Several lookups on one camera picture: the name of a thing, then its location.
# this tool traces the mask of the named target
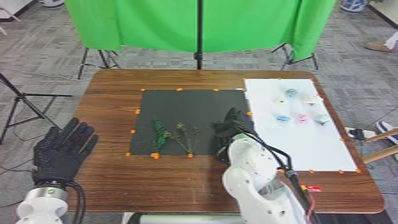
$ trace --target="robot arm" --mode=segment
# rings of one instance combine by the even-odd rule
[[[229,145],[231,166],[222,176],[228,193],[249,224],[304,224],[306,212],[277,179],[277,162],[260,143],[238,134]]]
[[[16,210],[16,224],[62,224],[61,217],[68,211],[66,197],[68,193],[59,187],[39,187],[30,190]]]

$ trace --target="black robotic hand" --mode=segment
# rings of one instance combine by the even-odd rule
[[[228,148],[235,135],[245,133],[258,136],[251,117],[242,113],[240,110],[231,108],[224,118],[224,122],[213,124],[213,129],[215,129],[215,149],[217,149],[215,159],[221,162],[229,163]]]
[[[94,128],[73,118],[62,131],[54,127],[34,147],[36,184],[71,183],[98,142]]]

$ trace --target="green backdrop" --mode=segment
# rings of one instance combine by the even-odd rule
[[[205,0],[205,52],[290,43],[311,56],[336,0]],[[66,0],[84,45],[196,52],[197,0]]]

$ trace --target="white wall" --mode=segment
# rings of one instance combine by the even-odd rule
[[[372,6],[398,24],[398,0],[384,0],[381,3],[372,2]]]
[[[14,14],[23,6],[32,2],[32,0],[0,0],[0,7],[4,7]],[[0,19],[7,19],[9,14],[0,10]]]

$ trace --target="white paper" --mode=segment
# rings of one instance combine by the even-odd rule
[[[357,166],[349,153],[334,122],[322,125],[315,116],[329,114],[324,99],[318,96],[309,79],[245,79],[247,100],[260,137],[269,145],[292,156],[297,171],[356,171]],[[286,96],[286,90],[297,89],[297,97]],[[276,115],[288,115],[283,123]],[[299,122],[299,115],[308,122]]]

